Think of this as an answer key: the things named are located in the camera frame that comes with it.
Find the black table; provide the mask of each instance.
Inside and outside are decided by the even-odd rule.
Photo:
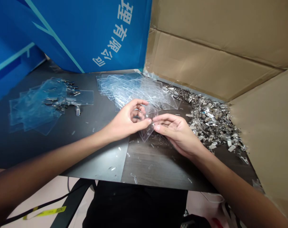
[[[129,72],[133,70],[116,71],[116,74]],[[97,90],[95,76],[101,74],[105,73],[55,73],[50,68],[50,62],[45,62],[3,97],[0,101],[0,168],[9,168],[29,158],[75,142],[106,126],[116,112],[114,103],[107,97],[100,96]],[[9,133],[9,100],[18,98],[20,92],[40,85],[51,77],[75,81],[75,85],[81,90],[94,90],[94,105],[81,106],[82,113],[79,117],[76,116],[75,109],[69,107],[47,136],[35,130]],[[185,114],[190,113],[191,106],[182,102],[180,108],[182,109],[162,110],[159,114],[166,112],[180,114],[187,119]],[[138,184],[142,185],[216,192],[191,162],[182,157],[163,138],[160,140],[161,136],[156,134],[154,132],[145,143],[138,133],[111,143],[69,168],[62,175],[135,184],[131,176],[133,173],[137,177]],[[229,153],[225,146],[216,148],[215,155],[248,183],[252,184],[252,179],[257,179],[253,167],[244,165],[239,158]]]

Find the person's left hand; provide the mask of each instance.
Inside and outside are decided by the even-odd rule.
[[[145,119],[145,107],[142,105],[148,104],[148,101],[145,100],[132,100],[119,111],[116,117],[102,131],[111,137],[111,141],[117,141],[147,128],[152,120],[149,118]]]

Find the hand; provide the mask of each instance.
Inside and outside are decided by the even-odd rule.
[[[165,135],[175,149],[183,156],[191,159],[207,149],[194,135],[186,120],[172,114],[163,114],[153,118],[154,130]]]
[[[142,105],[148,104],[145,100],[132,100],[119,111],[116,117],[102,131],[111,137],[111,141],[117,141],[147,128],[151,124],[151,119],[145,119],[145,107]]]

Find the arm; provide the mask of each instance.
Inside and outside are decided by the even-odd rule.
[[[247,227],[288,227],[288,220],[274,204],[209,152],[184,118],[164,114],[153,121],[155,131],[199,168]]]
[[[0,173],[0,221],[50,180],[105,145],[146,128],[151,119],[139,122],[147,101],[133,100],[101,131],[50,151]]]

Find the black pants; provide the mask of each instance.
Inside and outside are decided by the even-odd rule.
[[[83,228],[180,227],[186,190],[99,181]]]

